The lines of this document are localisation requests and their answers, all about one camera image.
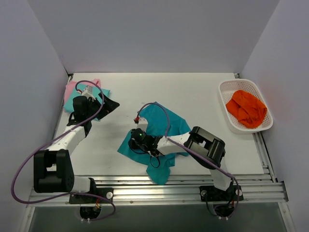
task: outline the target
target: crumpled orange fabric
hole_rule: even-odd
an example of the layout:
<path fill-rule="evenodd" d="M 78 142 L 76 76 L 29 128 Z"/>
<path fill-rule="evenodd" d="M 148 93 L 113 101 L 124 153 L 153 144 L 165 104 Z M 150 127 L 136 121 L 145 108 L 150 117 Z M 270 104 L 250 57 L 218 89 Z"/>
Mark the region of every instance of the crumpled orange fabric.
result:
<path fill-rule="evenodd" d="M 266 106 L 259 99 L 243 90 L 233 94 L 226 108 L 238 122 L 251 129 L 261 125 L 267 113 Z"/>

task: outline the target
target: white table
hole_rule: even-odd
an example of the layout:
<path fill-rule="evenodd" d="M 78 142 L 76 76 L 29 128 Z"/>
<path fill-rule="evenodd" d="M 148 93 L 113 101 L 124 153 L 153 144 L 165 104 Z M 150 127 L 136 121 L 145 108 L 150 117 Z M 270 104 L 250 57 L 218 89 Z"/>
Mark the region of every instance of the white table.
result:
<path fill-rule="evenodd" d="M 110 98 L 120 106 L 92 129 L 71 155 L 75 175 L 147 175 L 146 166 L 117 152 L 126 134 L 136 125 L 136 112 L 157 101 L 184 118 L 188 125 L 200 126 L 221 138 L 226 146 L 226 165 L 232 174 L 263 174 L 252 134 L 234 134 L 226 124 L 218 97 L 218 85 L 234 79 L 232 73 L 76 73 L 73 81 L 99 78 L 110 89 Z M 68 122 L 63 112 L 57 130 L 60 135 Z M 176 157 L 171 175 L 210 175 L 191 156 Z"/>

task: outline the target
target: folded cloth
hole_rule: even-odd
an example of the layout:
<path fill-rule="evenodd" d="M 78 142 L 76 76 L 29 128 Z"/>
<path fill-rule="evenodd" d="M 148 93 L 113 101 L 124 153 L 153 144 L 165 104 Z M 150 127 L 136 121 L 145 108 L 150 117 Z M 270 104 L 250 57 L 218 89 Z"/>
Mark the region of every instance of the folded cloth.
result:
<path fill-rule="evenodd" d="M 260 126 L 267 113 L 266 106 L 259 99 L 243 90 L 238 90 L 233 94 L 226 108 L 237 118 L 238 122 L 247 128 Z"/>
<path fill-rule="evenodd" d="M 180 135 L 190 131 L 190 128 L 186 121 L 179 117 L 177 114 L 166 109 L 167 114 L 170 118 L 170 128 L 168 136 Z M 157 105 L 149 105 L 144 108 L 141 113 L 141 117 L 144 117 L 148 121 L 148 127 L 146 133 L 152 136 L 164 135 L 167 128 L 167 118 L 164 111 Z M 177 153 L 171 153 L 166 156 L 160 156 L 160 165 L 156 158 L 150 157 L 149 154 L 136 154 L 130 150 L 128 146 L 128 141 L 130 140 L 131 131 L 128 132 L 126 138 L 120 145 L 118 152 L 129 157 L 130 159 L 147 165 L 147 174 L 149 177 L 157 184 L 164 185 L 170 174 L 170 167 L 175 166 L 175 156 Z M 188 156 L 188 153 L 179 153 L 180 155 Z"/>
<path fill-rule="evenodd" d="M 87 85 L 79 84 L 78 89 L 82 90 L 82 89 L 86 88 L 86 86 Z M 110 90 L 102 88 L 102 91 L 103 91 L 103 93 L 106 97 L 109 97 Z M 100 98 L 99 95 L 98 95 L 99 93 L 100 93 L 100 90 L 97 87 L 92 88 L 92 95 L 95 98 L 97 98 L 100 103 L 102 103 L 102 98 Z M 73 109 L 73 98 L 80 96 L 80 95 L 81 94 L 79 92 L 77 92 L 76 89 L 74 88 L 72 93 L 70 94 L 70 96 L 68 97 L 67 101 L 64 104 L 63 108 L 64 108 L 65 112 L 72 113 L 74 111 L 74 109 Z"/>
<path fill-rule="evenodd" d="M 101 81 L 100 79 L 94 79 L 92 81 L 93 83 L 97 84 L 99 87 L 101 87 Z M 66 85 L 66 91 L 64 92 L 64 103 L 66 103 L 71 95 L 71 93 L 73 92 L 73 90 L 75 90 L 75 85 L 76 85 L 76 81 L 70 81 L 67 83 Z"/>

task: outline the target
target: turquoise towel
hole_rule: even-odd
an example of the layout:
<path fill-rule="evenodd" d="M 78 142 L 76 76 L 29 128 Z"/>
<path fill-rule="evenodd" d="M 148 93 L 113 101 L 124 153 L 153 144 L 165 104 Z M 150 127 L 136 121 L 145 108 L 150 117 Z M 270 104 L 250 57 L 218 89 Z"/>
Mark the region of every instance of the turquoise towel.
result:
<path fill-rule="evenodd" d="M 168 136 L 180 135 L 190 131 L 190 128 L 186 121 L 179 117 L 177 114 L 172 111 L 166 109 L 169 118 L 170 118 L 170 129 L 168 132 Z M 167 119 L 164 111 L 157 105 L 149 105 L 144 108 L 141 113 L 141 117 L 144 117 L 148 121 L 148 127 L 146 133 L 152 136 L 164 135 L 166 127 L 167 127 Z M 150 155 L 149 154 L 136 154 L 130 150 L 128 146 L 128 141 L 131 136 L 131 131 L 128 132 L 126 138 L 123 140 L 120 145 L 118 152 L 129 157 L 130 159 L 147 165 L 147 174 L 149 177 L 157 184 L 164 185 L 170 174 L 170 167 L 175 166 L 175 156 L 176 153 L 171 153 L 166 156 L 160 156 L 160 166 L 158 168 L 154 168 L 158 166 L 158 161 L 156 158 L 152 158 L 151 162 L 153 166 L 150 164 Z M 188 156 L 188 153 L 183 152 L 181 155 Z"/>
<path fill-rule="evenodd" d="M 78 84 L 78 88 L 83 90 L 86 88 L 87 85 L 84 85 L 84 84 Z M 104 93 L 105 96 L 109 97 L 110 95 L 110 90 L 108 89 L 103 89 L 102 88 L 102 91 Z M 100 103 L 102 103 L 102 99 L 98 96 L 98 94 L 100 93 L 100 90 L 98 90 L 97 87 L 93 87 L 92 88 L 92 95 L 98 99 L 98 101 Z M 68 113 L 72 113 L 74 111 L 73 109 L 73 98 L 77 97 L 77 96 L 80 96 L 81 94 L 79 92 L 76 91 L 76 89 L 73 90 L 73 92 L 71 93 L 71 95 L 69 96 L 67 102 L 64 104 L 64 110 Z"/>

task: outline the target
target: plastic laundry basket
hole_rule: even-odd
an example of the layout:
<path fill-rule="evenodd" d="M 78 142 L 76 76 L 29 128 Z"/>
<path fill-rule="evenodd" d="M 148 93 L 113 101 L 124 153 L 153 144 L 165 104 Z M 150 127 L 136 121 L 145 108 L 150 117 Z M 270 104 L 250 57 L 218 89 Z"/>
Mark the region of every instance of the plastic laundry basket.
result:
<path fill-rule="evenodd" d="M 232 96 L 235 91 L 237 90 L 244 90 L 248 93 L 251 93 L 255 97 L 257 97 L 261 102 L 265 104 L 267 107 L 261 92 L 259 91 L 258 87 L 255 83 L 249 80 L 245 79 L 235 79 L 235 80 L 229 80 L 229 81 L 223 81 L 219 85 L 219 94 L 221 97 L 221 105 L 223 108 L 224 116 L 227 122 L 227 125 L 229 129 L 237 134 L 248 134 L 248 133 L 255 133 L 259 131 L 265 131 L 269 128 L 271 128 L 273 124 L 273 118 L 270 114 L 269 108 L 267 107 L 267 114 L 264 118 L 263 123 L 254 129 L 249 129 L 238 122 L 238 120 L 231 115 L 226 108 L 226 104 L 232 99 Z"/>

